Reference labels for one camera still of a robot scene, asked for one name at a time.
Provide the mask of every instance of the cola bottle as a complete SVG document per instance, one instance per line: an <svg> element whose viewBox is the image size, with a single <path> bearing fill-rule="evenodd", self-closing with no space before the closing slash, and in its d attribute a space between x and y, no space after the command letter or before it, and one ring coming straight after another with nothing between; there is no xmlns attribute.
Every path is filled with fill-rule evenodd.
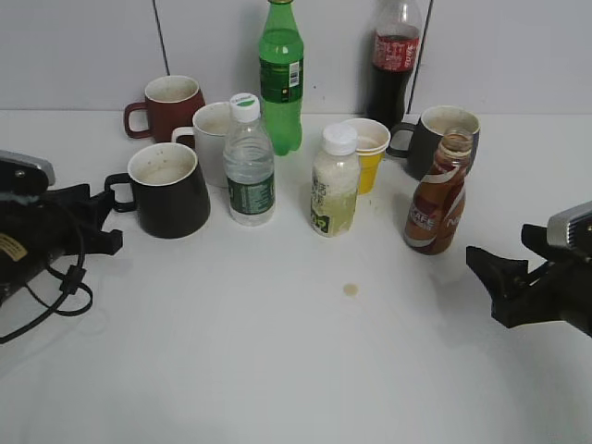
<svg viewBox="0 0 592 444"><path fill-rule="evenodd" d="M464 177L472 147L473 135L466 129L446 131L434 165L415 190L404 239L419 253L442 253L452 243L463 215Z"/></svg>
<svg viewBox="0 0 592 444"><path fill-rule="evenodd" d="M405 91L415 66L422 27L414 0L390 0L376 22L366 114L387 128L405 114Z"/></svg>

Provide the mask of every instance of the white mug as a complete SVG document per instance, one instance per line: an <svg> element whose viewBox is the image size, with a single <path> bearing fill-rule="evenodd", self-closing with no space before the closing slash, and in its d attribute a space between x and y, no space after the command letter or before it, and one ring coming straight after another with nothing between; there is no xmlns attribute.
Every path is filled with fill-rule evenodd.
<svg viewBox="0 0 592 444"><path fill-rule="evenodd" d="M230 104L216 102L198 109L193 115L193 127L179 127L173 131L171 141L181 136L195 137L195 151L200 159L203 176L210 185L226 188L224 171L224 141L230 126Z"/></svg>

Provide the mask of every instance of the dark red mug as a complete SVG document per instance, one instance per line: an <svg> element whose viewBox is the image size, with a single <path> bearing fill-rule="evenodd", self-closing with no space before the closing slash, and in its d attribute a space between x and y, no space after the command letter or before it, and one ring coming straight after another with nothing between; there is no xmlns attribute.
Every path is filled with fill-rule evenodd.
<svg viewBox="0 0 592 444"><path fill-rule="evenodd" d="M170 142L175 128L190 127L195 111L205 105L199 83L186 76L165 76L152 80L144 90L145 100L126 106L123 126L132 139L153 137L156 142ZM130 114L145 110L148 129L136 131L130 127ZM193 141L180 141L191 144Z"/></svg>

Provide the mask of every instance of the green plastic bottle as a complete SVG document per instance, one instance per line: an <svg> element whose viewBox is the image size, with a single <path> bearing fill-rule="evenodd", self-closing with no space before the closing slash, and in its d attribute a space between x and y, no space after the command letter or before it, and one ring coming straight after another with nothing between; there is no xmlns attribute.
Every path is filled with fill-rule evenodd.
<svg viewBox="0 0 592 444"><path fill-rule="evenodd" d="M259 41L265 128L277 155L300 148L304 43L292 0L268 0L269 15Z"/></svg>

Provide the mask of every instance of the yellow sticker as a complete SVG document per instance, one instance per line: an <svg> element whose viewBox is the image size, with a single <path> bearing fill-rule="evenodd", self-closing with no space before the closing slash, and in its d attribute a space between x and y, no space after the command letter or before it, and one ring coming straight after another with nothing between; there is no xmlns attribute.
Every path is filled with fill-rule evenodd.
<svg viewBox="0 0 592 444"><path fill-rule="evenodd" d="M8 254L14 262L18 262L27 255L25 247L4 233L0 233L0 251Z"/></svg>

